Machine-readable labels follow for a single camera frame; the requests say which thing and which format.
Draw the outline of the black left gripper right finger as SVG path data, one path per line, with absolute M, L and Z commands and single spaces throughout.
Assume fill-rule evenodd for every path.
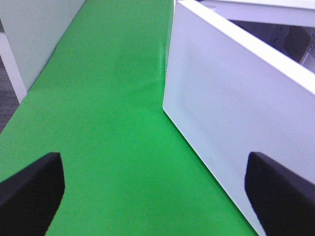
M 246 195 L 268 236 L 315 234 L 315 185 L 261 152 L 248 156 Z

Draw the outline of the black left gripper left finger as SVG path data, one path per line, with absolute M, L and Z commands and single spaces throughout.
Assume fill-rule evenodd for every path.
M 63 162 L 50 152 L 0 183 L 0 234 L 43 236 L 65 192 Z

